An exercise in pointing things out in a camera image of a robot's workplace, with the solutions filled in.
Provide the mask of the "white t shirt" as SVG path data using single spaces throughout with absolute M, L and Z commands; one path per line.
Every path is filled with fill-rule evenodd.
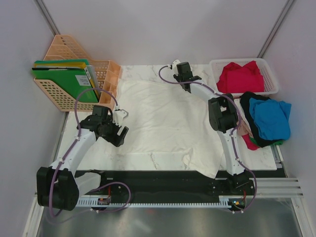
M 129 112 L 124 122 L 129 131 L 122 146 L 106 146 L 111 156 L 179 154 L 186 167 L 210 178 L 216 176 L 223 160 L 229 174 L 244 171 L 237 132 L 211 127 L 207 100 L 178 85 L 123 80 L 118 83 L 118 103 Z

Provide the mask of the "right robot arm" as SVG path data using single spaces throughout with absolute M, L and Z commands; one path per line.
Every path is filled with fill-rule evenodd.
M 208 104 L 208 117 L 213 130 L 217 132 L 222 143 L 226 159 L 226 171 L 230 174 L 226 182 L 227 191 L 238 194 L 240 191 L 248 196 L 256 193 L 256 183 L 249 180 L 246 166 L 241 163 L 237 143 L 237 128 L 241 125 L 240 112 L 231 94 L 220 94 L 202 82 L 201 77 L 194 76 L 188 62 L 175 60 L 170 68 L 173 77 L 182 88 L 199 97 Z

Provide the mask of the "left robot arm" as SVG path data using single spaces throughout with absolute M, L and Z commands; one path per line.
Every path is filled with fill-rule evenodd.
M 37 201 L 50 209 L 71 211 L 79 198 L 90 191 L 104 194 L 108 181 L 95 172 L 76 177 L 76 171 L 88 150 L 99 138 L 115 147 L 123 145 L 128 127 L 123 126 L 128 112 L 115 107 L 94 106 L 92 113 L 77 121 L 77 135 L 68 149 L 50 166 L 37 171 Z

